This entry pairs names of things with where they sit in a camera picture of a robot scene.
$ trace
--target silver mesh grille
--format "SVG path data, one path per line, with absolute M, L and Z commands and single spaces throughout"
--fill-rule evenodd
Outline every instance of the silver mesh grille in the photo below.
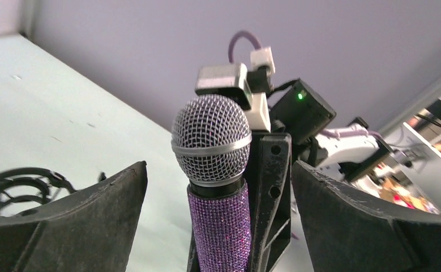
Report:
M 172 145 L 184 148 L 216 147 L 239 141 L 251 134 L 247 117 L 233 100 L 203 95 L 191 100 L 175 118 Z M 250 146 L 204 157 L 181 156 L 177 162 L 190 180 L 227 180 L 245 170 Z

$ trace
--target microphone handle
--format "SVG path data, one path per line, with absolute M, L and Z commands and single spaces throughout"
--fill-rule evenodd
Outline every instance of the microphone handle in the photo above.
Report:
M 238 189 L 230 194 L 223 194 L 235 186 Z M 187 196 L 200 271 L 246 271 L 251 244 L 246 183 L 240 179 L 237 185 L 218 188 L 220 190 L 217 193 L 217 188 L 198 187 L 190 184 L 187 187 Z M 205 192 L 217 196 L 205 196 Z

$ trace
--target purple glitter microphone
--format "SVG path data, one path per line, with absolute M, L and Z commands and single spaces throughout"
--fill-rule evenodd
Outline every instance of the purple glitter microphone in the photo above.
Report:
M 191 100 L 175 118 L 172 150 L 187 187 L 200 270 L 244 272 L 250 253 L 247 184 L 251 130 L 243 110 L 220 95 Z

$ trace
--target white table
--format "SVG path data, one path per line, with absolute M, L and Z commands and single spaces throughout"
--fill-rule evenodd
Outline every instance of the white table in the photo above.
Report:
M 44 167 L 82 189 L 140 160 L 149 183 L 127 271 L 184 272 L 189 181 L 170 133 L 23 37 L 0 37 L 0 171 Z M 313 271 L 305 240 L 292 241 L 276 271 Z

